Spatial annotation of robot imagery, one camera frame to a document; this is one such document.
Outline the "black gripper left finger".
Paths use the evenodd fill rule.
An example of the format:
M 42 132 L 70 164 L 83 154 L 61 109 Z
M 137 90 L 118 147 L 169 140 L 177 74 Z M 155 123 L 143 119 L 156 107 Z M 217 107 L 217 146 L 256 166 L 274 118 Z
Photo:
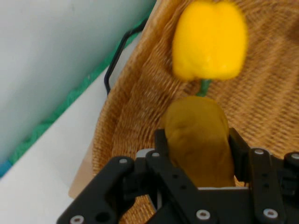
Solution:
M 162 194 L 165 202 L 148 221 L 161 224 L 197 224 L 196 206 L 183 205 L 197 190 L 167 157 L 163 129 L 155 131 L 155 149 L 135 160 L 118 156 L 91 180 L 58 218 L 58 224 L 117 224 L 138 196 Z

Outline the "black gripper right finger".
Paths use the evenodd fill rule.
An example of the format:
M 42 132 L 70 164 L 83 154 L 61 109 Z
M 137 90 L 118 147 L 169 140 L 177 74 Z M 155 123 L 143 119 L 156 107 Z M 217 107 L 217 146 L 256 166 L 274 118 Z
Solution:
M 234 129 L 229 145 L 238 181 L 249 184 L 256 224 L 297 224 L 299 222 L 299 153 L 282 159 L 269 151 L 250 147 Z

